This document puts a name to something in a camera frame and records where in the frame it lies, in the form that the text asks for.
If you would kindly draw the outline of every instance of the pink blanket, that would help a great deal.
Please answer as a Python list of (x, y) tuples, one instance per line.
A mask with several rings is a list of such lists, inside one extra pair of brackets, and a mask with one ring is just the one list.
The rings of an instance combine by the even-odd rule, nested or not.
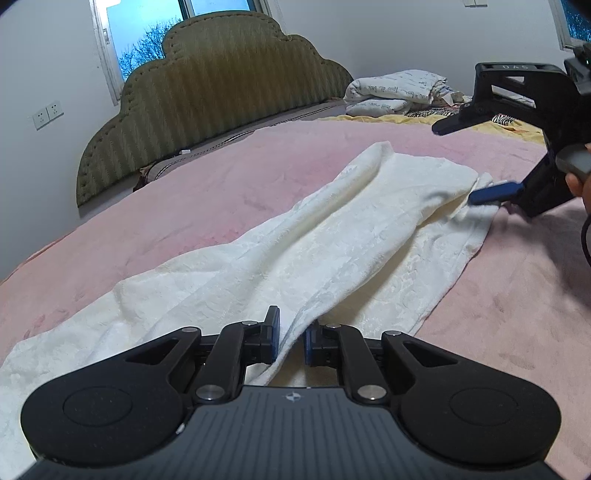
[[(0, 286), (0, 361), (123, 278), (229, 242), (331, 181), (374, 142), (446, 157), (497, 179), (522, 178), (539, 145), (426, 125), (292, 122), (257, 131), (150, 183), (19, 268)], [(577, 200), (527, 223), (501, 210), (480, 254), (420, 338), (531, 380), (558, 401), (548, 461), (569, 480), (591, 470), (591, 269)]]

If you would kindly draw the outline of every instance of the window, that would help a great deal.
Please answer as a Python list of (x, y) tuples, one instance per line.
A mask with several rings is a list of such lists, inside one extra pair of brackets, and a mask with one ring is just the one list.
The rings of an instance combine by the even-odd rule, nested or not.
[(569, 0), (550, 0), (562, 48), (573, 48), (591, 41), (591, 22)]
[(100, 62), (113, 103), (137, 67), (164, 58), (162, 40), (176, 23), (210, 12), (257, 10), (264, 0), (90, 0)]

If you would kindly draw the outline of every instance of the metal screw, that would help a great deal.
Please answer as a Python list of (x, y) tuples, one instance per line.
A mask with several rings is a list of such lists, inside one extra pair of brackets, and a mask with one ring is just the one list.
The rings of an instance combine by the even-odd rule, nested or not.
[(379, 400), (386, 396), (386, 389), (379, 385), (364, 385), (357, 390), (361, 398), (366, 400)]
[(217, 400), (222, 398), (226, 391), (218, 385), (202, 385), (195, 391), (201, 400)]

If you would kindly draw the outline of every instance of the yellow sheet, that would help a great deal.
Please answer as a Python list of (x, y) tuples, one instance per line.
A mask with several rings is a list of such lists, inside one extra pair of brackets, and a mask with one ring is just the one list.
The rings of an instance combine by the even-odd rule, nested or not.
[[(432, 125), (437, 120), (445, 118), (443, 115), (429, 115), (424, 117), (408, 117), (404, 115), (383, 115), (379, 118), (373, 118), (371, 116), (329, 116), (322, 120), (349, 120), (353, 122), (363, 123), (377, 123), (377, 122), (390, 122), (394, 124), (426, 124)], [(520, 138), (528, 142), (535, 142), (544, 145), (544, 134), (542, 130), (534, 127), (530, 124), (526, 124), (521, 120), (514, 120), (509, 125), (503, 126), (493, 122), (485, 122), (480, 125), (470, 127), (472, 130), (477, 132), (483, 132), (487, 134), (500, 134), (512, 138)]]

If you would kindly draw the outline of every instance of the tree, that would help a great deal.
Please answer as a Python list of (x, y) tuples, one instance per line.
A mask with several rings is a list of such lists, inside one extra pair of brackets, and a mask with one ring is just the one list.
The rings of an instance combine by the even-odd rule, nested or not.
[(573, 7), (563, 0), (566, 23), (569, 25), (570, 36), (583, 41), (591, 41), (591, 23)]
[(118, 59), (119, 68), (121, 69), (124, 80), (127, 80), (131, 72), (147, 61), (164, 58), (162, 41), (166, 32), (178, 22), (180, 22), (179, 18), (172, 18), (166, 22), (158, 22), (148, 27), (144, 35), (136, 43), (127, 47)]

